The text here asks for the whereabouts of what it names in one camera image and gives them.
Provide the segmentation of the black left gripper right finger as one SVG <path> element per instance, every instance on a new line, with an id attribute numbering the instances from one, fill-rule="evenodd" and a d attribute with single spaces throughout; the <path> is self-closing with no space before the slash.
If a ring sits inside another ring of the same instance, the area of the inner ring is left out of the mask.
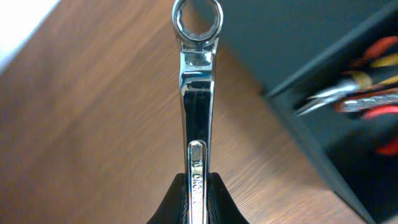
<path id="1" fill-rule="evenodd" d="M 216 172 L 208 176 L 208 223 L 248 224 L 228 192 L 220 175 Z"/>

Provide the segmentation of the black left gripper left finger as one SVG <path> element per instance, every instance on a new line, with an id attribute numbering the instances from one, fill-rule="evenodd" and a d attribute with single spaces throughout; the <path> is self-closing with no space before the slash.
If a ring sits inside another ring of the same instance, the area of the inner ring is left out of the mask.
<path id="1" fill-rule="evenodd" d="M 165 197 L 147 224 L 186 224 L 187 186 L 185 174 L 179 173 L 172 181 Z"/>

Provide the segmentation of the orange black needle nose pliers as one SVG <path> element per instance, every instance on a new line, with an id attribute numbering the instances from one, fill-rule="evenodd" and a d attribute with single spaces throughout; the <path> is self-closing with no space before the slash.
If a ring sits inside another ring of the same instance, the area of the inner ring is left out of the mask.
<path id="1" fill-rule="evenodd" d="M 351 95 L 365 94 L 373 90 L 397 84 L 397 36 L 387 36 L 375 41 L 359 59 L 349 65 L 343 78 L 336 85 L 309 96 L 309 102 L 296 113 L 301 116 L 322 106 L 337 102 L 346 112 L 345 102 Z"/>

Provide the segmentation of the orange socket bit rail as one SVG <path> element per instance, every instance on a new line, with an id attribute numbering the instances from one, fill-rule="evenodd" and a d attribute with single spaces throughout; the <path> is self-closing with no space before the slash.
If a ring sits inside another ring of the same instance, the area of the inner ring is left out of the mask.
<path id="1" fill-rule="evenodd" d="M 397 93 L 374 95 L 369 97 L 345 98 L 334 105 L 340 113 L 354 113 L 378 106 L 397 104 Z"/>

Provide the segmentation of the red handled small pliers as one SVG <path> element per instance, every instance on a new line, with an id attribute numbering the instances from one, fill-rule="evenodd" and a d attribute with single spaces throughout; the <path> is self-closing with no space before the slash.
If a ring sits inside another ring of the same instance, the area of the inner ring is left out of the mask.
<path id="1" fill-rule="evenodd" d="M 372 108 L 363 114 L 362 119 L 375 119 L 380 116 L 394 114 L 397 116 L 397 105 L 385 105 Z M 379 132 L 375 154 L 387 157 L 397 157 L 397 125 L 383 126 Z"/>

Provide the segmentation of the silver double ring wrench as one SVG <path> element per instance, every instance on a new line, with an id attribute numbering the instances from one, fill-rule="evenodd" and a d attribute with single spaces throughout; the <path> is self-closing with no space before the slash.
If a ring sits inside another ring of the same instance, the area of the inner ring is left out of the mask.
<path id="1" fill-rule="evenodd" d="M 186 223 L 213 223 L 209 196 L 211 132 L 216 53 L 224 15 L 217 0 L 210 2 L 215 12 L 214 23 L 201 34 L 187 29 L 182 21 L 187 0 L 176 0 L 172 8 L 172 24 L 180 52 Z"/>

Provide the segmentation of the yellow black stubby screwdriver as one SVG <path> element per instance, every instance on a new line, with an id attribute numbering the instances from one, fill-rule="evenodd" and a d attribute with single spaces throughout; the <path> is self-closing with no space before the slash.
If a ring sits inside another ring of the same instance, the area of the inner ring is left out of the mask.
<path id="1" fill-rule="evenodd" d="M 397 83 L 397 53 L 377 58 L 364 67 L 347 71 L 338 82 L 308 99 L 331 98 Z"/>

